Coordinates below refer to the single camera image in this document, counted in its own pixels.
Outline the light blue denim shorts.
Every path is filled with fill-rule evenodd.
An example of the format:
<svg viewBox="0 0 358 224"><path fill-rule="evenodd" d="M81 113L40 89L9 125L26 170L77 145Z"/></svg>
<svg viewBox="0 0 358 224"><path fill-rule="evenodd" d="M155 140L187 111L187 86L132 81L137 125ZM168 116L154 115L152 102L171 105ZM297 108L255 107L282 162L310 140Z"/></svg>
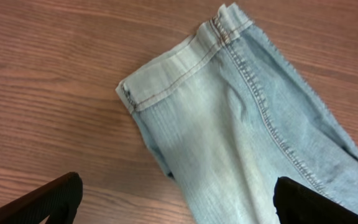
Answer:
<svg viewBox="0 0 358 224"><path fill-rule="evenodd" d="M358 214L358 147L237 4L116 92L198 223L278 223L287 176Z"/></svg>

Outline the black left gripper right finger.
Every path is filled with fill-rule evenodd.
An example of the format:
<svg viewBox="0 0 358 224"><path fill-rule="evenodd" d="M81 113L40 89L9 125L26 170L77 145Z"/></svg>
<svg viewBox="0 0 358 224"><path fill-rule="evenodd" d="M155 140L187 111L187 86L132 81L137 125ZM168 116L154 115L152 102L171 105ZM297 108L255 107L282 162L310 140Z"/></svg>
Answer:
<svg viewBox="0 0 358 224"><path fill-rule="evenodd" d="M358 214L288 177L277 179L273 204L281 224L358 223Z"/></svg>

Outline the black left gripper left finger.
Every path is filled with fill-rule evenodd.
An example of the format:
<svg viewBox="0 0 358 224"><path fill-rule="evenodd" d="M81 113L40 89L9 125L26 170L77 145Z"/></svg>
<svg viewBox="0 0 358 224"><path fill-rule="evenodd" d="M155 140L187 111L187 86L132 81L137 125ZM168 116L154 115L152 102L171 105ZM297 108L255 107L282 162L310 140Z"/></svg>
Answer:
<svg viewBox="0 0 358 224"><path fill-rule="evenodd" d="M82 198L82 179L69 172L0 207L0 224L72 224Z"/></svg>

